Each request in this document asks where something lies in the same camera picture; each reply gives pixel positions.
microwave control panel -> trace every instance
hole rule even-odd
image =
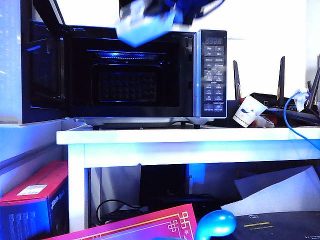
[[[197,36],[197,93],[201,117],[227,117],[227,32],[200,30]]]

yellow stripe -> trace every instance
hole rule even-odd
[[[266,222],[253,223],[253,224],[244,225],[244,227],[252,227],[252,226],[258,226],[258,225],[265,225],[265,224],[270,224],[270,222],[266,221]]]

shelf top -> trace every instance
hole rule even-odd
[[[308,139],[320,139],[320,127],[296,127]],[[56,143],[69,144],[119,144],[119,143],[182,143],[182,142],[235,142],[235,141],[285,141],[302,140],[286,127],[278,128],[224,128],[192,124],[173,124],[168,128],[102,129],[92,130],[82,125],[66,131],[57,131]]]

black router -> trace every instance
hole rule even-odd
[[[261,93],[252,93],[251,96],[257,99],[262,104],[266,105],[269,109],[263,112],[264,115],[276,116],[283,118],[285,103],[288,101],[288,98],[284,97],[284,73],[285,73],[285,57],[281,58],[280,62],[280,73],[279,73],[279,83],[278,83],[278,94],[261,94]],[[313,84],[311,85],[308,82],[308,88],[310,91],[310,99],[303,111],[298,112],[295,106],[295,102],[292,99],[286,108],[286,117],[293,122],[295,126],[309,124],[309,125],[320,125],[320,117],[317,104],[315,104],[315,99],[319,87],[320,81],[320,68],[317,68]]]
[[[279,120],[279,125],[285,123],[283,122],[284,117],[284,107],[289,98],[284,97],[285,90],[285,56],[280,60],[280,70],[279,70],[279,81],[278,81],[278,91],[277,95],[265,94],[265,93],[251,93],[250,95],[258,100],[263,105],[267,106],[269,109],[265,110],[262,114],[265,116],[275,116]],[[234,72],[234,89],[235,89],[235,100],[227,101],[227,118],[226,119],[215,119],[213,122],[208,122],[209,125],[214,125],[218,127],[240,127],[240,125],[232,119],[233,115],[236,113],[239,105],[241,96],[241,85],[239,78],[239,69],[237,61],[233,61],[233,72]],[[286,117],[292,121],[294,127],[307,125],[320,125],[320,117],[317,104],[315,103],[318,87],[320,81],[320,63],[317,65],[316,75],[313,81],[308,82],[308,88],[310,92],[310,99],[305,105],[305,109],[301,112],[297,111],[296,104],[292,99],[286,107]]]
[[[251,93],[250,96],[258,100],[268,108],[284,108],[288,98],[284,97],[285,92],[285,61],[286,57],[283,56],[280,60],[279,81],[277,95],[264,94],[264,93]],[[291,100],[288,104],[288,108],[295,108],[294,100]]]

microwave oven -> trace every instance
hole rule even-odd
[[[27,121],[32,111],[59,111],[94,129],[198,128],[226,118],[226,31],[172,31],[131,47],[114,28],[66,25],[57,4],[31,2],[22,44]]]

